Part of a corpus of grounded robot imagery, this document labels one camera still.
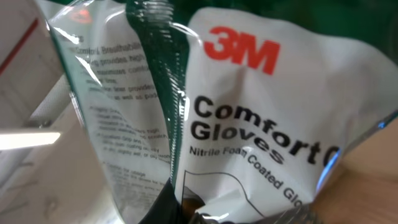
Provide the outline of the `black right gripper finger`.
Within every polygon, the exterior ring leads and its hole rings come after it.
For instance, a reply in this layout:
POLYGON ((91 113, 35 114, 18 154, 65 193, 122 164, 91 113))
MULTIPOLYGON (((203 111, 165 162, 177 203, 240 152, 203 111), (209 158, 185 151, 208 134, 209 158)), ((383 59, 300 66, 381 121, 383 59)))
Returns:
POLYGON ((170 179, 166 181, 154 204, 139 224, 187 224, 170 179))

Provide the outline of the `green 3M package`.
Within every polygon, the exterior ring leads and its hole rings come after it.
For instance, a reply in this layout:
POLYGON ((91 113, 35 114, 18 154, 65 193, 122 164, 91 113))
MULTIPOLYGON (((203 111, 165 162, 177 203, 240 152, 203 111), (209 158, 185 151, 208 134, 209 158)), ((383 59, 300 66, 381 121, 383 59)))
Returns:
POLYGON ((397 118, 397 2, 39 1, 125 223, 305 214, 397 118))

